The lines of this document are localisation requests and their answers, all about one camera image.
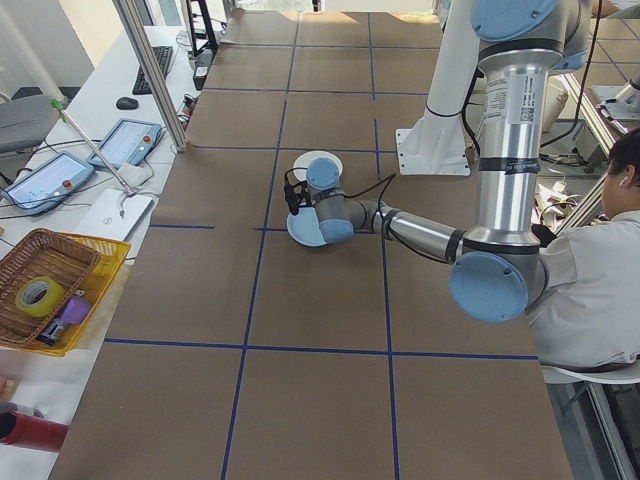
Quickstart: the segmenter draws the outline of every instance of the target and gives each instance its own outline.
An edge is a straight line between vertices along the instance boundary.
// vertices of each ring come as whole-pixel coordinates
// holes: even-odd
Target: wicker basket
[[[131,247],[127,242],[120,242],[108,238],[70,233],[64,233],[62,235],[100,253],[99,262],[91,273],[80,283],[80,290],[85,292],[84,298],[92,305],[91,310],[87,314],[87,318],[80,325],[69,325],[54,345],[46,345],[45,343],[35,341],[23,347],[16,347],[18,350],[62,357],[66,355],[69,350],[75,348],[87,329],[94,311],[100,305],[102,298],[107,293],[109,286],[126,260],[127,253],[129,253]]]
[[[46,229],[25,236],[0,260],[0,345],[32,342],[69,301],[91,273],[100,254],[72,239]],[[59,283],[64,297],[46,317],[33,317],[15,305],[18,290],[29,280],[48,276]]]

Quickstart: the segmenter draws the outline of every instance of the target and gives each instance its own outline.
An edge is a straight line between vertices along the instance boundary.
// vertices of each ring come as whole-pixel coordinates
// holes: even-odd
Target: purple object
[[[91,303],[82,297],[71,297],[58,315],[61,322],[80,325],[91,310]]]

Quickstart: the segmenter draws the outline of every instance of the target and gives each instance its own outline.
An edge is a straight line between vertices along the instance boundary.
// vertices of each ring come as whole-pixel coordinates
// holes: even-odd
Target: label sticker
[[[501,78],[487,83],[487,111],[485,120],[498,120],[505,117],[507,111],[507,80]]]
[[[485,121],[539,124],[542,117],[545,76],[517,73],[487,83]]]
[[[516,74],[509,77],[507,123],[539,124],[544,100],[543,74]]]

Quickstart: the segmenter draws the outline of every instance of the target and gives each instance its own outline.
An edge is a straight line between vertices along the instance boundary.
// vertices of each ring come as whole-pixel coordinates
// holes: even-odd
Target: white chair
[[[542,374],[545,383],[549,384],[566,384],[583,382],[582,386],[576,390],[576,393],[569,402],[561,407],[562,413],[573,405],[573,403],[582,395],[591,383],[600,383],[604,385],[628,385],[632,383],[640,383],[640,361],[629,364],[627,367],[610,372],[586,373],[574,372],[566,368],[554,367],[551,365],[541,365]]]

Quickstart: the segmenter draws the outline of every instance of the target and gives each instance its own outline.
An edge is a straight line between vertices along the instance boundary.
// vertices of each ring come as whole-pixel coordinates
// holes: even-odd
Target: red cylinder
[[[16,447],[59,452],[68,425],[18,412],[0,414],[0,443]]]

